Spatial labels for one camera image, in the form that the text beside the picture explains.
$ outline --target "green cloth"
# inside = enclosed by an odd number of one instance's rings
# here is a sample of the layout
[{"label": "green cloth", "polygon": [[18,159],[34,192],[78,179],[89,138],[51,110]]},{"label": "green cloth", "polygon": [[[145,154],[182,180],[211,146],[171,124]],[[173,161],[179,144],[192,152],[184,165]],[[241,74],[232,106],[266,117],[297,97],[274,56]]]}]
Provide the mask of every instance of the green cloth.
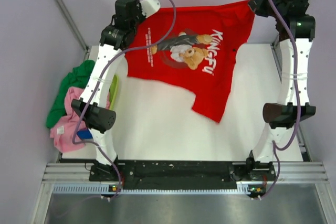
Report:
[{"label": "green cloth", "polygon": [[56,125],[59,119],[66,115],[64,107],[64,99],[70,87],[85,88],[89,82],[90,75],[95,66],[93,60],[86,60],[80,66],[72,69],[71,73],[63,79],[60,84],[58,95],[52,105],[51,110],[47,116],[46,126],[52,128]]}]

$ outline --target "white robotic arm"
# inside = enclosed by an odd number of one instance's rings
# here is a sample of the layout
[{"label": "white robotic arm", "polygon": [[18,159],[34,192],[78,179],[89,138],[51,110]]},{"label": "white robotic arm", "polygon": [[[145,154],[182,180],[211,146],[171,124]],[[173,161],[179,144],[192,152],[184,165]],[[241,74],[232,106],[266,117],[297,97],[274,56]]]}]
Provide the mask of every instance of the white robotic arm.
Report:
[{"label": "white robotic arm", "polygon": [[[97,61],[90,76],[90,80],[80,97],[80,101],[78,102],[75,111],[77,113],[81,113],[82,104],[86,104],[92,93],[95,90],[97,82],[99,82],[98,89],[96,90],[92,100],[90,101],[90,105],[94,105],[93,113],[95,109],[105,108],[107,105],[107,97],[109,93],[109,89],[113,80],[113,77],[116,73],[117,67],[121,60],[124,58],[124,55],[118,56],[121,53],[122,49],[125,49],[129,46],[130,43],[133,42],[134,29],[136,27],[128,27],[129,19],[133,18],[135,20],[139,20],[139,23],[145,20],[146,18],[155,14],[161,7],[159,0],[142,0],[140,4],[137,0],[117,0],[115,3],[115,11],[116,15],[112,18],[112,23],[102,32],[102,39],[99,46]],[[128,15],[133,17],[126,16],[124,12],[129,11]],[[125,33],[126,28],[130,28],[131,32],[128,35]],[[105,66],[109,63],[109,61],[113,60],[113,64],[111,64],[105,71],[102,78],[100,75],[105,68]],[[115,113],[110,113],[105,120],[107,120],[108,127],[105,130],[95,129],[95,127],[90,127],[89,130],[92,134],[93,140],[99,144],[103,152],[107,154],[107,156],[114,161],[117,157],[116,151],[113,147],[113,139],[112,139],[112,126],[115,121]],[[110,162],[102,155],[102,153],[97,149],[96,160],[105,165],[110,165]]]},{"label": "white robotic arm", "polygon": [[[307,78],[308,78],[308,59],[309,51],[312,46],[312,41],[309,39],[297,39],[296,45],[298,48],[298,73],[294,75],[294,53],[293,45],[290,39],[280,42],[280,49],[282,54],[282,78],[281,90],[278,97],[277,104],[287,105],[292,103],[293,106],[297,105],[297,98],[293,85],[294,78],[298,80],[300,103],[309,104],[307,93]],[[279,144],[283,136],[292,131],[292,128],[286,127],[271,128],[269,123],[265,123],[264,130],[261,134],[260,140],[256,147],[253,149],[253,156],[255,160],[267,163],[273,159],[273,141]]]},{"label": "white robotic arm", "polygon": [[[309,105],[307,93],[308,60],[315,32],[315,19],[306,14],[308,0],[272,0],[278,14],[272,8],[269,0],[251,0],[249,6],[258,16],[272,16],[276,19],[279,31],[280,49],[282,54],[281,90],[277,103],[267,103],[263,109],[266,122],[260,140],[252,150],[251,156],[262,163],[271,162],[274,156],[274,145],[280,143],[283,136],[292,131],[297,119],[297,96],[294,80],[298,83],[298,94],[301,108],[301,118],[304,120],[315,114],[316,108]],[[290,32],[297,47],[297,73],[295,73],[295,53],[288,31],[281,22],[281,17]]]}]

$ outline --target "metal floor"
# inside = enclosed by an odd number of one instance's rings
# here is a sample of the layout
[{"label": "metal floor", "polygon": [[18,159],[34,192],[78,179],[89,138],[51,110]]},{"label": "metal floor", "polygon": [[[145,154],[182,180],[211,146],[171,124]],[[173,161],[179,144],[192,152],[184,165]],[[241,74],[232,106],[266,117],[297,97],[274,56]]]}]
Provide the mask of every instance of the metal floor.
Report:
[{"label": "metal floor", "polygon": [[325,224],[315,185],[278,185],[263,201],[245,195],[131,196],[111,203],[88,195],[53,195],[45,224]]}]

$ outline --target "pink shirt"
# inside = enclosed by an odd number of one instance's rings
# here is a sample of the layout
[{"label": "pink shirt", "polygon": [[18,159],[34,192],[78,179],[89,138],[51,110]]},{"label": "pink shirt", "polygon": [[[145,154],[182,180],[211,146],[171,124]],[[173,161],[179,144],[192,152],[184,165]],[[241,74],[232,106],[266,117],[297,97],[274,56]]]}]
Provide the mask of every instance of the pink shirt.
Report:
[{"label": "pink shirt", "polygon": [[[74,145],[72,143],[72,136],[74,135],[74,131],[76,125],[79,120],[79,116],[75,113],[75,111],[71,107],[71,102],[73,99],[79,99],[80,95],[83,93],[84,89],[70,87],[68,89],[67,95],[64,99],[64,106],[67,115],[62,116],[57,124],[50,129],[50,137],[54,138],[54,146],[62,153],[71,152],[78,149],[81,149],[85,146],[85,144],[77,144]],[[109,97],[107,97],[107,105],[106,108],[110,107]],[[86,129],[85,122],[82,121],[79,125],[78,130]],[[80,138],[76,134],[76,142],[80,142]]]}]

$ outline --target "robotic arm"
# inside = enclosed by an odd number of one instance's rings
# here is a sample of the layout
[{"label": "robotic arm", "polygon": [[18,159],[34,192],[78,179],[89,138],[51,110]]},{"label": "robotic arm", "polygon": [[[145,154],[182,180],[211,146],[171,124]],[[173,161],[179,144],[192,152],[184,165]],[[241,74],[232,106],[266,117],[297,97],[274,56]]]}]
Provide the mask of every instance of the robotic arm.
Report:
[{"label": "robotic arm", "polygon": [[[117,56],[134,41],[138,25],[155,14],[160,6],[158,0],[117,0],[115,2],[116,14],[112,16],[111,24],[101,33],[98,57],[90,80],[80,100],[73,100],[71,103],[74,111],[81,115],[94,93],[83,120],[89,128],[93,140],[99,144],[112,161],[117,158],[112,139],[112,126],[116,120],[116,113],[105,109],[105,107],[113,77],[119,63],[124,58],[124,55]],[[114,61],[113,64],[107,67],[103,76],[100,76],[110,61]],[[101,164],[111,165],[98,149],[96,160]]]},{"label": "robotic arm", "polygon": [[[315,115],[316,107],[309,105],[307,94],[308,59],[315,36],[315,19],[306,14],[308,0],[273,0],[274,5],[290,28],[297,46],[297,73],[295,73],[295,54],[292,41],[284,26],[275,14],[268,0],[250,0],[249,6],[258,16],[272,16],[276,19],[282,53],[281,90],[277,103],[266,103],[263,117],[266,122],[261,138],[252,150],[250,157],[262,163],[273,159],[273,141],[280,142],[283,136],[296,124],[298,103],[301,107],[300,121]],[[298,83],[296,93],[294,80]],[[290,143],[279,150],[285,150]]]}]

